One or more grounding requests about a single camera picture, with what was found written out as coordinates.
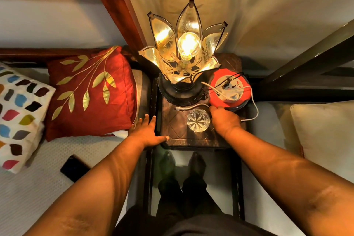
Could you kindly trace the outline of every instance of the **black pants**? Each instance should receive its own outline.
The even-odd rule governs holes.
[[[182,190],[175,178],[159,183],[161,194],[156,217],[133,206],[115,228],[113,235],[156,235],[163,233],[177,222],[200,214],[223,214],[209,193],[200,176],[190,176]]]

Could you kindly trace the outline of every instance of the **black lamp base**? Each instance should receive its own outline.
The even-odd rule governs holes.
[[[162,73],[159,74],[158,84],[162,96],[176,106],[189,106],[198,102],[204,95],[204,85],[201,75],[193,83],[178,82],[172,84],[166,80]]]

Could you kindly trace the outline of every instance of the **mattress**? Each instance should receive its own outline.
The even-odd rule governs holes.
[[[32,78],[48,82],[46,69],[19,69]],[[151,86],[149,78],[133,70],[137,85],[138,112],[142,117],[149,112]],[[0,170],[0,235],[23,235],[43,212],[73,183],[60,168],[69,156],[75,154],[93,167],[107,156],[120,142],[119,137],[79,136],[44,141],[18,174]],[[145,152],[135,168],[128,196],[120,219],[135,204],[142,205],[145,170]]]
[[[247,122],[255,136],[280,148],[301,155],[301,145],[290,113],[292,103],[258,102],[259,116]],[[256,114],[253,104],[247,106],[249,116]],[[245,220],[279,236],[303,236],[303,232],[281,210],[242,162],[242,184]]]

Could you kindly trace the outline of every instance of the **tiled floor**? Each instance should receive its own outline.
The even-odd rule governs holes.
[[[161,146],[154,151],[154,180],[151,202],[151,215],[155,216],[160,200],[160,193],[157,188],[161,180],[159,162],[165,153]],[[176,151],[171,153],[176,161],[176,179],[182,187],[183,181],[188,177],[188,162],[192,156],[192,151]],[[231,190],[231,170],[230,160],[225,151],[199,151],[206,162],[204,180],[207,184],[207,191],[217,205],[225,214],[232,215],[232,190]]]

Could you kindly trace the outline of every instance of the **pillow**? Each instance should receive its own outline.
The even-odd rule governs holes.
[[[55,89],[0,63],[0,164],[18,173],[37,149]]]
[[[354,183],[354,101],[290,110],[305,158]]]
[[[89,57],[47,63],[56,91],[46,117],[46,139],[104,136],[129,129],[137,110],[136,85],[121,47]]]

